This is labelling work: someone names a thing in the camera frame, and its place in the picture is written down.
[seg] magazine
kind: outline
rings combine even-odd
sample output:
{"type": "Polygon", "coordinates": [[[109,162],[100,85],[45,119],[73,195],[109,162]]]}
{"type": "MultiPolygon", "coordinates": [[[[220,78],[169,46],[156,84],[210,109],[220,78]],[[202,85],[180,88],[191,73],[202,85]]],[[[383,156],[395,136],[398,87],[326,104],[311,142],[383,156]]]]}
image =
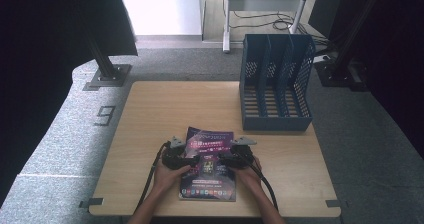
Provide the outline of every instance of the magazine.
{"type": "Polygon", "coordinates": [[[218,159],[231,153],[233,132],[205,131],[189,127],[185,156],[200,156],[200,162],[181,177],[182,200],[236,201],[235,174],[218,159]]]}

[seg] table top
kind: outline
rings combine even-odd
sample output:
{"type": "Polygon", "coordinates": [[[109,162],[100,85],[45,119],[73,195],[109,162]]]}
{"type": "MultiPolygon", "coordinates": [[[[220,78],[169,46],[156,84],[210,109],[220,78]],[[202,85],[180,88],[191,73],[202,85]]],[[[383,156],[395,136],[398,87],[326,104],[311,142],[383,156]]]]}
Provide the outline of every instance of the table top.
{"type": "MultiPolygon", "coordinates": [[[[257,141],[261,161],[285,217],[337,217],[337,200],[313,125],[305,132],[243,131],[239,82],[135,82],[128,96],[93,198],[93,215],[132,215],[160,146],[185,140],[189,126],[233,131],[257,141]]],[[[236,202],[187,201],[171,188],[156,216],[259,217],[253,197],[237,182],[236,202]]]]}

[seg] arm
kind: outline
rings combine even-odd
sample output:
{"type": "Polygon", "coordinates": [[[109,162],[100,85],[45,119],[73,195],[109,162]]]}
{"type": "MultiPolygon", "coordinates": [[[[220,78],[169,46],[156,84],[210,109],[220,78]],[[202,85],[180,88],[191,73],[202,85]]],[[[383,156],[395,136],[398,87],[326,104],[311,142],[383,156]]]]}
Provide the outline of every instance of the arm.
{"type": "Polygon", "coordinates": [[[155,170],[155,179],[152,190],[140,207],[135,211],[128,223],[150,223],[157,205],[160,203],[167,191],[174,185],[175,181],[181,176],[181,174],[187,172],[189,169],[190,166],[185,166],[173,171],[164,166],[162,160],[159,160],[155,170]]]}
{"type": "MultiPolygon", "coordinates": [[[[255,157],[257,167],[261,170],[259,159],[255,157]]],[[[285,221],[280,216],[280,213],[275,209],[272,202],[266,196],[261,186],[261,180],[258,175],[251,169],[234,169],[231,168],[240,181],[246,186],[246,188],[252,193],[256,203],[259,207],[259,212],[262,216],[264,224],[284,224],[285,221]]]]}

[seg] hand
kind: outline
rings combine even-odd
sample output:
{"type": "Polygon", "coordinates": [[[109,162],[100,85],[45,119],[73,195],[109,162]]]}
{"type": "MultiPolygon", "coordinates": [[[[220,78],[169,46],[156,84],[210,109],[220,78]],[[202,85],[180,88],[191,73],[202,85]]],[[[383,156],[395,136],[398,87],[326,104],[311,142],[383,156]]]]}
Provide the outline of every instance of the hand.
{"type": "Polygon", "coordinates": [[[162,159],[159,159],[155,170],[153,189],[166,192],[174,185],[181,174],[188,170],[190,170],[189,165],[181,167],[178,170],[171,170],[162,163],[162,159]]]}
{"type": "MultiPolygon", "coordinates": [[[[258,168],[259,170],[262,170],[261,163],[259,161],[259,158],[254,156],[255,160],[253,161],[253,166],[258,168]]],[[[240,181],[249,189],[252,189],[257,186],[261,186],[261,179],[259,178],[258,174],[256,174],[255,171],[252,170],[250,167],[246,167],[244,169],[237,169],[237,168],[231,168],[231,170],[236,173],[236,175],[239,177],[240,181]]]]}

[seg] gray floor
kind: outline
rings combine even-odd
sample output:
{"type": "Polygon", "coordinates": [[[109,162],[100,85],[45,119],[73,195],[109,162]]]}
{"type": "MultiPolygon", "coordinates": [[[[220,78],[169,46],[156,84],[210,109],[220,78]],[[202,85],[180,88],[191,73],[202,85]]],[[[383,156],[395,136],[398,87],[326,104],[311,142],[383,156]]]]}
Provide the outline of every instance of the gray floor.
{"type": "MultiPolygon", "coordinates": [[[[120,223],[119,217],[94,217],[79,204],[94,192],[131,84],[239,80],[242,49],[223,54],[213,44],[179,43],[185,48],[173,49],[176,43],[161,43],[167,48],[138,43],[139,57],[111,58],[132,65],[120,88],[82,90],[97,69],[94,61],[74,71],[69,96],[17,176],[0,223],[120,223]],[[98,116],[102,106],[115,107],[107,126],[95,125],[105,123],[98,116]]],[[[424,162],[372,94],[324,88],[312,69],[307,98],[342,216],[289,223],[424,223],[424,162]]]]}

